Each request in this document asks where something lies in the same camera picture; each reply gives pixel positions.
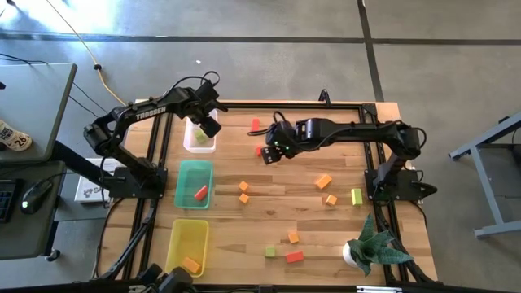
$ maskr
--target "gray metal leg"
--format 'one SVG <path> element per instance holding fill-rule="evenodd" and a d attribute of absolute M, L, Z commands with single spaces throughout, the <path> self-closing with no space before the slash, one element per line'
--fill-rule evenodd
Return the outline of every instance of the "gray metal leg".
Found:
<path fill-rule="evenodd" d="M 494 216 L 494 221 L 496 224 L 503 223 L 503 217 L 501 216 L 501 212 L 499 211 L 499 207 L 497 206 L 496 199 L 494 198 L 494 192 L 492 190 L 492 186 L 490 185 L 489 178 L 487 173 L 485 172 L 483 161 L 481 160 L 481 156 L 479 155 L 479 151 L 477 147 L 472 146 L 470 148 L 470 152 L 472 154 L 472 158 L 474 159 L 475 168 L 478 171 L 479 180 L 481 181 L 481 185 L 485 191 L 485 195 L 487 196 L 488 205 L 492 210 L 492 215 Z"/>
<path fill-rule="evenodd" d="M 474 234 L 478 239 L 480 239 L 490 235 L 504 234 L 514 231 L 521 231 L 521 221 L 512 221 L 498 225 L 486 226 L 481 229 L 474 230 Z"/>
<path fill-rule="evenodd" d="M 460 146 L 457 150 L 451 151 L 449 153 L 449 157 L 452 160 L 458 160 L 463 155 L 469 155 L 471 153 L 471 148 L 475 147 L 481 143 L 490 143 L 494 142 L 499 138 L 502 138 L 508 133 L 518 129 L 521 127 L 521 112 L 513 115 L 511 118 L 508 118 L 501 122 L 500 124 L 492 127 L 486 133 L 483 133 L 479 137 L 473 139 L 472 141 Z"/>

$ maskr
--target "yellow bin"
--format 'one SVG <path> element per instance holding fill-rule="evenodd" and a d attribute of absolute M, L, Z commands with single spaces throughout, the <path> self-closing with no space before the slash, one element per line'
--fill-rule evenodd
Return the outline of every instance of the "yellow bin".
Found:
<path fill-rule="evenodd" d="M 172 269 L 182 266 L 185 257 L 201 265 L 197 274 L 188 272 L 193 278 L 203 275 L 208 246 L 208 222 L 203 220 L 177 219 L 172 224 L 170 235 L 169 254 L 166 258 L 164 271 L 170 273 Z"/>

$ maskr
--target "white pot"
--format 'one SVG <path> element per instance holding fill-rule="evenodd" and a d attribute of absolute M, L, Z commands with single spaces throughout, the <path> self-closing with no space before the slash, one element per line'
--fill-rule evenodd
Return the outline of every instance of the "white pot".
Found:
<path fill-rule="evenodd" d="M 344 257 L 344 261 L 351 265 L 354 268 L 357 268 L 357 263 L 351 256 L 351 248 L 349 247 L 349 243 L 345 243 L 344 248 L 342 248 L 342 256 Z"/>

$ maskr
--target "yellow cable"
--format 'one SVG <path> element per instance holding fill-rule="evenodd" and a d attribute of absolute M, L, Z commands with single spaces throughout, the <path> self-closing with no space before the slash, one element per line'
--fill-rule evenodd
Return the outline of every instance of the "yellow cable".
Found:
<path fill-rule="evenodd" d="M 101 65 L 98 64 L 98 61 L 96 60 L 96 58 L 94 57 L 94 54 L 92 54 L 92 51 L 89 49 L 89 47 L 87 46 L 87 44 L 85 44 L 85 42 L 83 41 L 83 39 L 80 37 L 80 35 L 76 32 L 76 30 L 70 25 L 69 22 L 67 22 L 67 20 L 59 13 L 59 11 L 56 9 L 56 7 L 54 5 L 52 5 L 52 3 L 49 2 L 49 0 L 46 0 L 47 3 L 49 3 L 49 5 L 52 7 L 52 9 L 54 9 L 56 11 L 56 13 L 59 15 L 59 17 L 61 17 L 61 19 L 65 22 L 65 24 L 68 25 L 69 28 L 71 28 L 71 30 L 74 32 L 74 34 L 76 34 L 76 37 L 78 37 L 78 39 L 81 41 L 81 43 L 83 44 L 83 46 L 87 49 L 87 51 L 89 52 L 89 55 L 90 55 L 90 58 L 92 58 L 92 61 L 94 62 L 94 70 L 96 70 L 98 72 L 98 76 L 99 76 L 99 79 L 101 80 L 101 83 L 103 84 L 103 86 L 105 87 L 105 89 L 107 89 L 107 91 L 120 103 L 122 103 L 123 105 L 126 105 L 125 102 L 123 102 L 123 100 L 118 97 L 116 94 L 114 94 L 114 92 L 108 87 L 107 83 L 105 83 L 105 80 L 103 79 L 103 75 L 101 74 Z"/>

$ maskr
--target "computer mouse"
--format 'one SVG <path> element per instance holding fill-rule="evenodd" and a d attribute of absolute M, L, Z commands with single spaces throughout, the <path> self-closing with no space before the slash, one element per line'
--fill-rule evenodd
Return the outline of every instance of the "computer mouse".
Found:
<path fill-rule="evenodd" d="M 20 209 L 22 213 L 32 215 L 42 207 L 52 183 L 49 180 L 40 181 L 25 191 Z"/>

